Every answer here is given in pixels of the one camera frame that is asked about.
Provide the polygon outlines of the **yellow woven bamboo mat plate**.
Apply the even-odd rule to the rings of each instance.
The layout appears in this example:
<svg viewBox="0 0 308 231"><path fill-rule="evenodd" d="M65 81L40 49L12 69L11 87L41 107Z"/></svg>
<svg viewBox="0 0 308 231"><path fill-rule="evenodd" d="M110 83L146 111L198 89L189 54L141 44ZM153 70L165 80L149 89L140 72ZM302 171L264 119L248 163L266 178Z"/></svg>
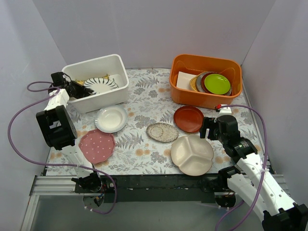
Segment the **yellow woven bamboo mat plate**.
<svg viewBox="0 0 308 231"><path fill-rule="evenodd" d="M103 76L102 78L104 78L104 79L109 79L109 74L106 74L105 76ZM78 84L81 84L81 85L83 85L83 83L85 82L85 80L77 80L77 79L75 79L75 82L77 82Z"/></svg>

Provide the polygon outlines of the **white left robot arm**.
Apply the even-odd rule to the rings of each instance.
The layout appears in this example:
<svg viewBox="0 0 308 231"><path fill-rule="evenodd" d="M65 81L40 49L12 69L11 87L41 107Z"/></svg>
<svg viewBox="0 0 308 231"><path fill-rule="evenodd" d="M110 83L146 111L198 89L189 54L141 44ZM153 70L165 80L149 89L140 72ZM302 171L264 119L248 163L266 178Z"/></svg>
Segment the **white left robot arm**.
<svg viewBox="0 0 308 231"><path fill-rule="evenodd" d="M98 192L102 189L102 180L76 144L77 130L66 110L70 98L91 96L93 90L73 81L63 72L53 73L51 78L51 89L48 90L51 98L45 109L36 114L42 135L46 144L60 151L67 158L69 166L75 169L77 177L72 181L84 190Z"/></svg>

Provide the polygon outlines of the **pink polka dot plate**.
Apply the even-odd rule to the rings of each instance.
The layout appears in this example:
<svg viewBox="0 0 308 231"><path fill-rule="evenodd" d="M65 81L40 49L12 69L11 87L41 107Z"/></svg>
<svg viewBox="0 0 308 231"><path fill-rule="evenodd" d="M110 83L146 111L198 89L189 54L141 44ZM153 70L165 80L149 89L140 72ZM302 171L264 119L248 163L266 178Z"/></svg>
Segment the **pink polka dot plate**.
<svg viewBox="0 0 308 231"><path fill-rule="evenodd" d="M80 139L78 146L90 163L98 164L113 154L116 144L113 134L94 129Z"/></svg>

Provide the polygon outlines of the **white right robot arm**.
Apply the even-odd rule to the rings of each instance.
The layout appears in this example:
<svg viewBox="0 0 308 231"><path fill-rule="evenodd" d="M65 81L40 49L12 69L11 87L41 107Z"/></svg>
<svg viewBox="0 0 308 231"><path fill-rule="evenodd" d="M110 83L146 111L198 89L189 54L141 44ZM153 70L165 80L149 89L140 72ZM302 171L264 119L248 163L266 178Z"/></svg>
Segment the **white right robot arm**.
<svg viewBox="0 0 308 231"><path fill-rule="evenodd" d="M219 141L236 163L218 173L218 187L236 192L259 217L265 231L303 231L308 223L308 208L298 205L263 168L257 149L241 137L235 117L205 117L200 137Z"/></svg>

